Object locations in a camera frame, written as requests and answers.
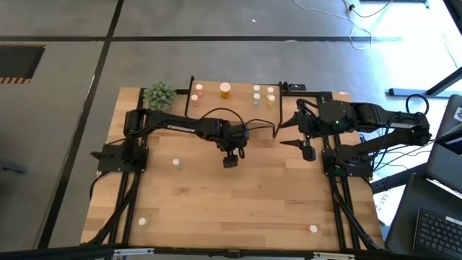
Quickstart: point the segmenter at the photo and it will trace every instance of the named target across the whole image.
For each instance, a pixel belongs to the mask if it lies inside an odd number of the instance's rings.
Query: white cable
[[[355,49],[357,49],[357,50],[365,50],[365,49],[369,48],[370,46],[372,46],[372,44],[373,44],[372,33],[370,33],[370,31],[368,31],[367,29],[365,29],[365,28],[363,28],[363,27],[357,26],[357,25],[353,22],[353,20],[351,20],[350,18],[348,18],[348,17],[342,17],[341,15],[334,14],[334,13],[330,13],[330,12],[326,12],[326,11],[319,10],[319,9],[316,9],[316,8],[306,8],[306,7],[304,7],[303,5],[301,5],[299,2],[297,2],[297,0],[293,0],[293,2],[294,2],[296,5],[298,5],[299,7],[302,7],[302,8],[303,8],[304,10],[306,10],[306,11],[321,12],[321,13],[323,13],[323,14],[333,15],[333,16],[339,18],[339,19],[343,19],[343,20],[350,21],[350,22],[354,25],[354,27],[353,27],[353,29],[352,29],[352,32],[349,34],[349,40],[352,42],[353,48],[355,48]],[[365,46],[365,47],[362,47],[362,48],[358,47],[358,46],[356,45],[356,43],[353,41],[353,39],[352,39],[352,36],[353,36],[353,33],[354,33],[355,30],[363,30],[363,31],[365,31],[365,32],[370,36],[370,44],[367,45],[367,46]]]
[[[346,5],[348,5],[348,9],[349,9],[349,7],[351,7],[351,6],[354,6],[354,5],[350,4],[350,3],[348,2],[348,0],[343,0],[343,1],[344,1],[344,3],[345,3]],[[385,8],[387,8],[387,6],[388,6],[389,4],[391,4],[392,2],[393,2],[393,0],[390,0],[390,1],[389,1],[386,5],[384,5],[381,9],[379,9],[379,10],[376,11],[375,13],[372,13],[372,14],[369,14],[369,15],[361,15],[360,13],[356,12],[356,10],[355,10],[354,7],[352,8],[352,11],[353,11],[355,14],[357,14],[359,17],[362,17],[362,18],[373,17],[374,15],[380,13],[380,12],[383,11]]]

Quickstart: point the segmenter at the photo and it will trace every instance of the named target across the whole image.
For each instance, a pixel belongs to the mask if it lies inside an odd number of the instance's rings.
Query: succulent plant
[[[165,111],[172,107],[176,97],[176,91],[165,82],[154,82],[151,87],[144,90],[144,102],[149,105],[151,110]]]

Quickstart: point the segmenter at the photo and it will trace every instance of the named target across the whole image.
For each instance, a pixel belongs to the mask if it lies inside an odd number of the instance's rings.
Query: wooden table
[[[123,137],[125,112],[136,108],[139,88],[122,87],[108,141]],[[184,114],[187,95],[178,95],[171,113]],[[283,97],[283,118],[292,117],[297,97]],[[348,94],[334,99],[349,101]],[[133,246],[186,248],[241,248],[282,250],[339,249],[331,192],[321,163],[322,140],[311,144],[317,160],[306,162],[301,151],[280,144],[301,138],[297,127],[282,129],[276,139],[266,129],[250,133],[245,159],[224,169],[215,143],[176,131],[149,135],[149,161],[136,200],[129,243]],[[342,144],[359,142],[357,133],[342,134]],[[172,160],[178,158],[178,170]],[[95,186],[82,242],[93,238],[114,210],[120,173],[102,178]],[[354,212],[363,228],[383,245],[371,188],[361,178],[350,178]],[[148,226],[138,225],[146,217]],[[345,216],[346,244],[351,235]],[[116,241],[121,241],[122,216]],[[317,233],[306,228],[318,227]]]

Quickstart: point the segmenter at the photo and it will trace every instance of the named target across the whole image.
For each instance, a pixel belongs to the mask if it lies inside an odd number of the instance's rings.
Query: yellow jar
[[[266,89],[266,98],[269,98],[270,95],[274,94],[274,88],[273,87],[268,87]]]
[[[266,104],[268,105],[269,108],[273,106],[275,100],[276,100],[276,97],[274,97],[273,95],[268,96],[268,101],[266,102]]]
[[[222,98],[223,99],[228,99],[230,98],[230,91],[231,91],[231,85],[230,83],[223,82],[219,86],[219,91],[222,93]]]

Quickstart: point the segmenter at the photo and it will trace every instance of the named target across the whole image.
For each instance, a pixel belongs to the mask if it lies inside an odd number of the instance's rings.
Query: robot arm
[[[299,147],[305,160],[314,161],[315,151],[310,146],[310,139],[326,138],[332,134],[343,134],[353,131],[370,133],[379,128],[395,129],[393,133],[385,133],[385,137],[378,137],[357,145],[340,145],[334,149],[323,151],[324,170],[345,164],[357,167],[348,169],[353,176],[371,176],[371,152],[395,146],[397,144],[425,145],[431,138],[430,125],[423,113],[402,113],[388,111],[379,105],[370,103],[348,103],[344,101],[328,101],[319,105],[319,116],[315,115],[306,104],[306,100],[297,100],[297,108],[293,117],[281,125],[281,128],[298,126],[304,134],[305,140],[284,141]]]
[[[215,142],[217,148],[226,152],[227,156],[223,159],[223,166],[231,168],[237,166],[237,155],[234,150],[238,150],[241,158],[245,157],[244,147],[248,141],[248,129],[240,124],[232,126],[229,121],[218,118],[186,118],[162,111],[151,111],[147,109],[137,109],[126,113],[123,134],[127,137],[124,159],[133,157],[136,153],[135,145],[130,145],[137,138],[146,136],[157,129],[169,129],[195,134],[199,138]]]

